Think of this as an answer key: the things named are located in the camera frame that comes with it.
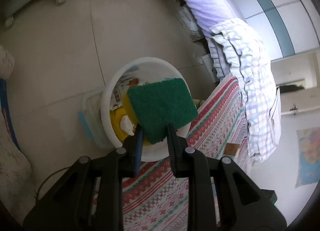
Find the colourful wall poster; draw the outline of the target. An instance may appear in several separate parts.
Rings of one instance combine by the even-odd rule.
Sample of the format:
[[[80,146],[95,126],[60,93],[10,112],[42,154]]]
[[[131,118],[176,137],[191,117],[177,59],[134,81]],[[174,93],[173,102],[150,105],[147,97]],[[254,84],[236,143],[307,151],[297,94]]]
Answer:
[[[319,127],[297,131],[299,166],[296,187],[319,181]]]

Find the plaid white purple quilt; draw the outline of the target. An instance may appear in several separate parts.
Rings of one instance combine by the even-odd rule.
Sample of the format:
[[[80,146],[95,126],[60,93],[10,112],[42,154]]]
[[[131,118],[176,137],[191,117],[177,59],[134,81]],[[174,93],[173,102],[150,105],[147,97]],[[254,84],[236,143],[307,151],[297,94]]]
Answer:
[[[259,33],[239,18],[218,23],[210,31],[238,80],[248,122],[248,155],[261,163],[276,150],[281,136],[280,90],[271,60]]]

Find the yellow snack bag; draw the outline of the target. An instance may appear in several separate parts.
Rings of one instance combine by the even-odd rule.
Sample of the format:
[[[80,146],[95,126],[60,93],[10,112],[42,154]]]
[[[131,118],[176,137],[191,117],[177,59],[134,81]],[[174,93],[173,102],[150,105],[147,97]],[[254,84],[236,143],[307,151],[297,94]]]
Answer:
[[[129,96],[125,93],[122,97],[122,105],[110,111],[110,119],[117,138],[123,142],[128,136],[133,136],[139,123],[132,108]]]

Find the patterned red green bedsheet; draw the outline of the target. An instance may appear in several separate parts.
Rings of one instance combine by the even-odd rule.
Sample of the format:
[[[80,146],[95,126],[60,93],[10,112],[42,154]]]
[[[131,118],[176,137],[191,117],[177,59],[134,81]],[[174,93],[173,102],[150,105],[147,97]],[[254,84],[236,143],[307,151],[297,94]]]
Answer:
[[[200,108],[183,79],[128,89],[123,105],[134,135],[98,160],[93,230],[216,230],[215,205],[228,190],[215,175],[225,145],[247,140],[238,80],[227,75]]]

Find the white plastic trash bin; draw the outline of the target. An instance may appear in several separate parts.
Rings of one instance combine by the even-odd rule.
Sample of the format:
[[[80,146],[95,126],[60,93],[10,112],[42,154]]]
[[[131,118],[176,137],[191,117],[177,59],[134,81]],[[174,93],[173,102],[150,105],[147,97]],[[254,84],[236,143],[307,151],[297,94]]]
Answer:
[[[108,139],[121,148],[130,137],[120,123],[130,120],[142,127],[142,161],[168,157],[166,127],[186,137],[198,112],[181,73],[167,61],[141,57],[122,66],[109,81],[101,98],[101,120]]]

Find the green yellow sponge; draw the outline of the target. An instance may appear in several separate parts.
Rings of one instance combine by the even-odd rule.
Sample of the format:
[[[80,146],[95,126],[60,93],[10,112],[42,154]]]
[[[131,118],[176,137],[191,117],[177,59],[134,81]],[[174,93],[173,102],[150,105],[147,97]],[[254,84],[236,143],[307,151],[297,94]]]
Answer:
[[[132,87],[127,94],[144,135],[152,145],[165,139],[169,124],[178,130],[198,116],[182,78]]]

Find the white tissue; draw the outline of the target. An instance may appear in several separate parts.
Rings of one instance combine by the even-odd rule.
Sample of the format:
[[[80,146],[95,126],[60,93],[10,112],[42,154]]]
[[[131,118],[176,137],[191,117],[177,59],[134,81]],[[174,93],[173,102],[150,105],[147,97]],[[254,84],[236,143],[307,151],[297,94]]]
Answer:
[[[130,136],[135,134],[135,126],[129,119],[128,115],[124,115],[120,120],[120,129]]]

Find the white blue wardrobe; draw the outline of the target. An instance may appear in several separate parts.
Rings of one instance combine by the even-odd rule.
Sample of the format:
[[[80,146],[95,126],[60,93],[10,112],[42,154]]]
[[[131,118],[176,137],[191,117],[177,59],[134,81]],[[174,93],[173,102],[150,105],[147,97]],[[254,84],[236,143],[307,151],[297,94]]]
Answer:
[[[234,0],[262,36],[272,60],[319,49],[319,10],[313,0]]]

